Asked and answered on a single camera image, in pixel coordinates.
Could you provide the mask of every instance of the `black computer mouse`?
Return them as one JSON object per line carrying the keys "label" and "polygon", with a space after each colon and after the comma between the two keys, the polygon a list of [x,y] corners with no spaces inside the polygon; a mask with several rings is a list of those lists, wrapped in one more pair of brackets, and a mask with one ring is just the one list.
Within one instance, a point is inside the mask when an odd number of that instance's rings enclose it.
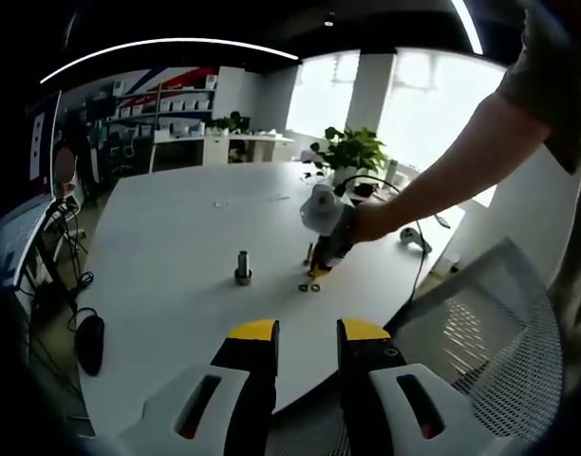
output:
{"label": "black computer mouse", "polygon": [[101,370],[103,337],[104,321],[98,315],[86,317],[75,332],[75,357],[88,375]]}

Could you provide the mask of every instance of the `window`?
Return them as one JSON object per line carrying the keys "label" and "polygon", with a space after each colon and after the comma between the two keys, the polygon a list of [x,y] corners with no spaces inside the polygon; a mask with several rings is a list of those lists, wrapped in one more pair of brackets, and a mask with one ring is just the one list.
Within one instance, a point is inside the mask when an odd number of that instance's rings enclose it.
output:
{"label": "window", "polygon": [[[423,171],[453,143],[505,68],[480,59],[425,49],[399,49],[377,136],[384,152]],[[492,187],[474,200],[489,206]]]}
{"label": "window", "polygon": [[297,71],[287,129],[321,138],[329,126],[346,127],[359,51],[307,59]]}

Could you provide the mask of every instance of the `human hand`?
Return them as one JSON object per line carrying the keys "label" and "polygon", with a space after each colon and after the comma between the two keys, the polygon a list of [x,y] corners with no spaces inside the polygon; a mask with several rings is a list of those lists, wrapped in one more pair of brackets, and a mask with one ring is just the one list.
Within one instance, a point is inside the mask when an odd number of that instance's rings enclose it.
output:
{"label": "human hand", "polygon": [[377,240],[394,231],[390,228],[389,210],[385,204],[363,202],[356,208],[349,227],[349,241],[353,244]]}

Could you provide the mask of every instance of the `white table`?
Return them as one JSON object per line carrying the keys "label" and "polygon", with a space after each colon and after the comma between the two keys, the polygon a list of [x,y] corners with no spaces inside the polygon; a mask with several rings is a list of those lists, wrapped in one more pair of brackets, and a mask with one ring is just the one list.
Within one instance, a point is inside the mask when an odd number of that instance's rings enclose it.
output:
{"label": "white table", "polygon": [[151,149],[149,172],[154,171],[158,145],[170,143],[202,143],[202,164],[227,164],[230,141],[246,141],[251,144],[251,162],[289,162],[294,140],[282,136],[225,135],[225,136],[172,136],[168,131],[156,131]]}
{"label": "white table", "polygon": [[[233,328],[280,320],[276,410],[337,369],[336,320],[388,322],[411,294],[421,251],[398,234],[353,248],[320,293],[298,291],[316,235],[299,207],[314,180],[302,163],[200,166],[121,180],[99,222],[86,269],[94,283],[79,298],[105,321],[99,376],[81,370],[87,411],[98,434],[116,434],[141,417],[144,401],[188,366],[210,364]],[[422,221],[432,245],[422,278],[453,227]],[[249,287],[234,284],[238,251],[253,269]]]}

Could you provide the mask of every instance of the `grey sleeve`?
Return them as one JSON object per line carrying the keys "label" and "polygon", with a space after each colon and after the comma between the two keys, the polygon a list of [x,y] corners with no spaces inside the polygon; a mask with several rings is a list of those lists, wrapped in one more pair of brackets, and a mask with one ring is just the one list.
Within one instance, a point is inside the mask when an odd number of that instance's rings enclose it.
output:
{"label": "grey sleeve", "polygon": [[546,145],[573,173],[581,158],[581,94],[572,55],[529,12],[522,41],[497,93],[553,130]]}

